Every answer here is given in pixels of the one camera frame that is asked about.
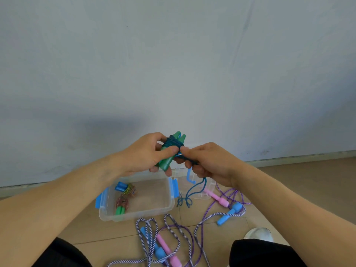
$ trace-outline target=forearm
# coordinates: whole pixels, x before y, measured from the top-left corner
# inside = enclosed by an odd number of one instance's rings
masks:
[[[236,188],[265,215],[308,266],[356,264],[355,225],[310,203],[250,165],[236,172]]]
[[[105,157],[26,193],[0,201],[0,262],[32,266],[53,239],[120,175]]]

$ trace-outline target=left hand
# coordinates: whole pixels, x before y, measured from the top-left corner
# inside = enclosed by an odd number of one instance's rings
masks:
[[[117,153],[123,169],[121,176],[128,176],[148,169],[151,172],[158,171],[155,165],[159,161],[172,157],[179,151],[177,146],[170,146],[161,151],[162,144],[157,141],[166,142],[166,140],[167,137],[159,132],[146,134],[125,150]],[[172,175],[170,167],[166,170],[166,175]]]

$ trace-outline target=hand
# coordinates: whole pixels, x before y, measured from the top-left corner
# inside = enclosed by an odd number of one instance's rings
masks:
[[[244,162],[224,148],[211,142],[192,149],[182,146],[180,151],[185,157],[198,161],[199,165],[193,165],[193,172],[198,177],[211,177],[223,186],[236,187],[237,169],[244,165]],[[192,163],[188,160],[177,160],[178,164],[183,162],[187,168],[192,167]]]
[[[167,137],[159,132],[146,134],[132,143],[131,146],[119,152],[118,155],[123,165],[121,176],[128,176],[148,169],[151,172],[158,171],[158,167],[155,167],[155,165],[159,161],[172,157],[179,151],[176,146],[170,146],[161,151],[162,144],[157,141],[166,142],[166,140]],[[172,175],[170,167],[166,170],[166,175]]]

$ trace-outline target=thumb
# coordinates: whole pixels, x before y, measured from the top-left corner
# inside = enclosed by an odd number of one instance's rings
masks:
[[[180,148],[180,152],[182,153],[182,155],[184,155],[185,157],[188,157],[191,160],[199,161],[200,152],[201,152],[199,150],[189,149],[188,147],[182,146]]]
[[[159,161],[168,157],[172,157],[178,152],[179,148],[177,146],[170,146],[164,150],[156,151]]]

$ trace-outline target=black shorts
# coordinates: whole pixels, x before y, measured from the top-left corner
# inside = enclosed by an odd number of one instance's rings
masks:
[[[286,245],[257,239],[237,240],[233,243],[229,259],[230,267],[306,266],[298,254]],[[33,267],[92,267],[87,258],[70,243],[56,238],[38,258]]]

